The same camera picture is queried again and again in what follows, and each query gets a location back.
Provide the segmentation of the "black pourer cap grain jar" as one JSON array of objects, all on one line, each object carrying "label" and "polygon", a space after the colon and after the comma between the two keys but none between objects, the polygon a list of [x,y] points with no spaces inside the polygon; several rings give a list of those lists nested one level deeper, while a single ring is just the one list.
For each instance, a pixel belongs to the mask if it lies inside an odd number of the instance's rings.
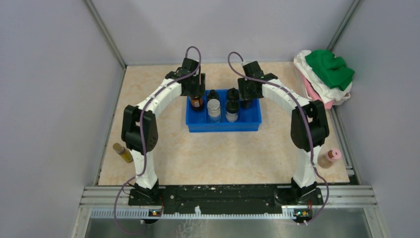
[{"label": "black pourer cap grain jar", "polygon": [[227,101],[239,101],[239,90],[236,88],[230,88],[226,91],[226,99]]}]

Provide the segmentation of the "red cap brown sauce bottle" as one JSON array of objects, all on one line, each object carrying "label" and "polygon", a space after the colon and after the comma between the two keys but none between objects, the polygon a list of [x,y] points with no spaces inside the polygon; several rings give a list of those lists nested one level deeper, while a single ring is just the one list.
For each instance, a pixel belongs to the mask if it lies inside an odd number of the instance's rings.
[{"label": "red cap brown sauce bottle", "polygon": [[203,98],[202,96],[191,96],[189,97],[192,110],[194,111],[201,111],[204,107]]}]

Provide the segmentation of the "silver cap white bead jar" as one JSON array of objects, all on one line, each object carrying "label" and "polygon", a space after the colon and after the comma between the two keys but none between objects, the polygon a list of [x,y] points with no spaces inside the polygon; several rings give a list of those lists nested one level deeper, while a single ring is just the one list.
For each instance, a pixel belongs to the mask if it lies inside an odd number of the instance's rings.
[{"label": "silver cap white bead jar", "polygon": [[221,121],[221,105],[218,99],[210,99],[207,102],[207,113],[209,122],[217,123]]}]

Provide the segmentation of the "blue plastic divided bin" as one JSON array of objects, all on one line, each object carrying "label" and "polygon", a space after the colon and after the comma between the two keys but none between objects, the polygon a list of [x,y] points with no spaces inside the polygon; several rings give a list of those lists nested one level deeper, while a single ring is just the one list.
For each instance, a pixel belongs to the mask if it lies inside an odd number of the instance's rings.
[{"label": "blue plastic divided bin", "polygon": [[207,95],[210,90],[202,97],[203,108],[195,111],[187,97],[186,101],[186,125],[190,132],[233,132],[233,131],[257,131],[262,122],[260,103],[258,99],[252,101],[249,108],[239,108],[238,119],[236,122],[228,122],[226,119],[227,90],[216,89],[221,103],[220,122],[211,122],[207,111]]}]

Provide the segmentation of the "yellow label oil bottle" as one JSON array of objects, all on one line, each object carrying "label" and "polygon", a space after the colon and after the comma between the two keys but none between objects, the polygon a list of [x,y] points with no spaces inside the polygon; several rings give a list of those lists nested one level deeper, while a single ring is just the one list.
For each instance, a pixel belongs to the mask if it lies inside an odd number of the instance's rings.
[{"label": "yellow label oil bottle", "polygon": [[129,150],[119,143],[114,143],[112,146],[113,150],[127,163],[133,162],[132,155]]}]

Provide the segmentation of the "pink cap bottle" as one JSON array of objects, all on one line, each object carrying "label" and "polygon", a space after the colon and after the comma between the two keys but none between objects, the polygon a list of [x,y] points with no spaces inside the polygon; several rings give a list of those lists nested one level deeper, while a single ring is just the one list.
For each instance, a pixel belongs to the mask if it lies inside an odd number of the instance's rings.
[{"label": "pink cap bottle", "polygon": [[341,151],[339,149],[331,149],[318,159],[318,165],[321,168],[329,169],[331,168],[337,161],[342,158]]}]

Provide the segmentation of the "white lid brown jar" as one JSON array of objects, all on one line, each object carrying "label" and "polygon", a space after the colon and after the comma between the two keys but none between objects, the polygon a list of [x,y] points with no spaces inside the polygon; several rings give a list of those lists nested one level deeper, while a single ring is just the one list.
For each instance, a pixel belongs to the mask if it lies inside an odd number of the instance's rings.
[{"label": "white lid brown jar", "polygon": [[249,109],[252,105],[252,100],[240,100],[240,107],[244,110]]}]

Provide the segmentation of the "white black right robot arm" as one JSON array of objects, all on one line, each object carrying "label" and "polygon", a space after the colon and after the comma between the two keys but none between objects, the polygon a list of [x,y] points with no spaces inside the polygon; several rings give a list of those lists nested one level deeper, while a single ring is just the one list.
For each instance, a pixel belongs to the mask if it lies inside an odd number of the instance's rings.
[{"label": "white black right robot arm", "polygon": [[329,127],[324,104],[310,101],[284,85],[276,75],[265,74],[257,61],[242,63],[245,76],[238,79],[243,100],[267,98],[291,118],[290,135],[298,149],[297,168],[292,176],[290,197],[304,204],[316,189],[316,164]]}]

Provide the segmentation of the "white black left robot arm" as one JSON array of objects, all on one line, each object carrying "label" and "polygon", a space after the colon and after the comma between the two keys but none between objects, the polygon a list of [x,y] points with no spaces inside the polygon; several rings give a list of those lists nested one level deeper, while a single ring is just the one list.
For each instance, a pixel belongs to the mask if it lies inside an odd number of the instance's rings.
[{"label": "white black left robot arm", "polygon": [[158,178],[153,163],[153,149],[158,142],[157,118],[177,97],[185,96],[203,104],[205,74],[198,60],[184,58],[182,65],[168,73],[157,89],[144,101],[123,111],[121,139],[135,164],[135,189],[147,205],[158,201]]}]

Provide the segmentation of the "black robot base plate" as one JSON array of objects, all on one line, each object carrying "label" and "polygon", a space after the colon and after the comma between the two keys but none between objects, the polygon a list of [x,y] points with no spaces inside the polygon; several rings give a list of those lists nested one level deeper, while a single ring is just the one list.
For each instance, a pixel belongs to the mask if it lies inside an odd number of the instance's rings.
[{"label": "black robot base plate", "polygon": [[324,197],[317,184],[299,188],[295,184],[199,184],[131,187],[128,204],[172,205],[187,201],[262,201],[281,205],[322,205]]}]

